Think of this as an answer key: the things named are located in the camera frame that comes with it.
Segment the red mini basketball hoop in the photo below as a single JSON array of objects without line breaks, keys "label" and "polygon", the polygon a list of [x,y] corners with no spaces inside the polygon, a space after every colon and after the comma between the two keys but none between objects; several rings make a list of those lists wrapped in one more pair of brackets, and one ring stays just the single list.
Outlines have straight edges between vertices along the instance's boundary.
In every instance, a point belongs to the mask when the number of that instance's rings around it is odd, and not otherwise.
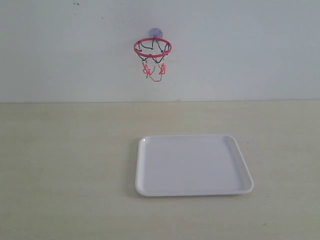
[{"label": "red mini basketball hoop", "polygon": [[147,37],[133,45],[142,64],[142,72],[146,79],[159,83],[166,73],[165,60],[172,51],[172,44],[163,38]]}]

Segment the white plastic tray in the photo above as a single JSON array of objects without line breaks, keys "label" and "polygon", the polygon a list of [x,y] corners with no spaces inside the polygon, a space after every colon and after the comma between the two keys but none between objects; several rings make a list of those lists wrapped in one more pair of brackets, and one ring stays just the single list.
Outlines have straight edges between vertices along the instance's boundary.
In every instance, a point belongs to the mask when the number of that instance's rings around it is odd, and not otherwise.
[{"label": "white plastic tray", "polygon": [[243,195],[254,181],[227,134],[149,135],[137,148],[135,189],[144,197]]}]

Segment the clear suction cup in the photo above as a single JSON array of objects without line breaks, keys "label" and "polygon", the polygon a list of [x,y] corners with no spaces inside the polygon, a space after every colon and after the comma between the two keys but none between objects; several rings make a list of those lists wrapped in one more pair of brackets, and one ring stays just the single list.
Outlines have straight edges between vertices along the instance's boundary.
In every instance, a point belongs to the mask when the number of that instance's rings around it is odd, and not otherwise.
[{"label": "clear suction cup", "polygon": [[160,28],[152,28],[149,33],[148,36],[150,38],[159,38],[162,39],[163,38],[163,31]]}]

